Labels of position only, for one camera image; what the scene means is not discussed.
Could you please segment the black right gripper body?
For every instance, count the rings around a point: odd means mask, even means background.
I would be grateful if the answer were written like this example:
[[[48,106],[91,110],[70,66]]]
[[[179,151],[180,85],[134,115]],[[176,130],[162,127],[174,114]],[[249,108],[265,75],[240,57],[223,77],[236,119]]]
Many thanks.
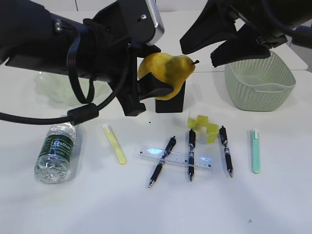
[[[209,0],[202,19],[216,41],[248,37],[268,48],[287,42],[284,33],[268,20],[259,0]]]

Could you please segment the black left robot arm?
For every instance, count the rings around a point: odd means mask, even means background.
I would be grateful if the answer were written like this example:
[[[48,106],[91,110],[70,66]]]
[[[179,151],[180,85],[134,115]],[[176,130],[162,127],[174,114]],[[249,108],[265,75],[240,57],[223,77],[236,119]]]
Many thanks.
[[[22,69],[69,76],[78,100],[91,103],[80,78],[103,81],[126,116],[145,111],[143,99],[165,96],[173,87],[152,73],[137,76],[137,59],[159,52],[164,34],[158,8],[150,0],[117,0],[91,19],[77,22],[30,0],[0,3],[0,61]]]

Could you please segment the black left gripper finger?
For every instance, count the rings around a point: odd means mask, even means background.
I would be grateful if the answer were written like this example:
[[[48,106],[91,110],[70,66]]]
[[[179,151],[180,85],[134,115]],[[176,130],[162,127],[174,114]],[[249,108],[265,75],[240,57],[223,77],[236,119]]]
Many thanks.
[[[173,90],[173,86],[160,81],[152,73],[148,73],[143,78],[138,80],[139,100],[164,97],[170,94]]]

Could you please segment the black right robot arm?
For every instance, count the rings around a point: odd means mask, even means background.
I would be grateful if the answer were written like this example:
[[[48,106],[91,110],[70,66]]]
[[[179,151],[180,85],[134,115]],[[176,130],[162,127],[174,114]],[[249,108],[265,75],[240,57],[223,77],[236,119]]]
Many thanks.
[[[295,45],[311,48],[310,0],[209,0],[180,39],[183,54],[221,42],[210,58],[213,67],[247,59],[266,59],[292,38]]]

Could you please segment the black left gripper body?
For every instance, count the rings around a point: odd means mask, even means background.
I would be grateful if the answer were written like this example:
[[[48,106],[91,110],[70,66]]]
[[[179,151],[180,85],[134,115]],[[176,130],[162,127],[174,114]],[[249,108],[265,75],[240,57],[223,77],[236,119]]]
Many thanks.
[[[92,71],[105,75],[113,91],[121,78],[125,78],[116,97],[126,116],[138,116],[146,108],[138,98],[137,58],[161,51],[155,45],[136,43],[130,37],[118,4],[110,4],[101,9],[92,19],[84,19],[84,24],[94,29],[96,34],[96,57]]]

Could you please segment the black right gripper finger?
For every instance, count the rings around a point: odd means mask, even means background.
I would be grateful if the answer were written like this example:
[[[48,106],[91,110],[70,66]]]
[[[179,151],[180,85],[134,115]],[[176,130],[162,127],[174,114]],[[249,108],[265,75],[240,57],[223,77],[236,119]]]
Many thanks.
[[[256,41],[232,39],[212,51],[210,58],[213,67],[218,67],[241,60],[266,59],[270,56],[269,49]]]
[[[237,17],[231,4],[206,4],[179,41],[182,53],[191,54],[208,45],[236,38]]]

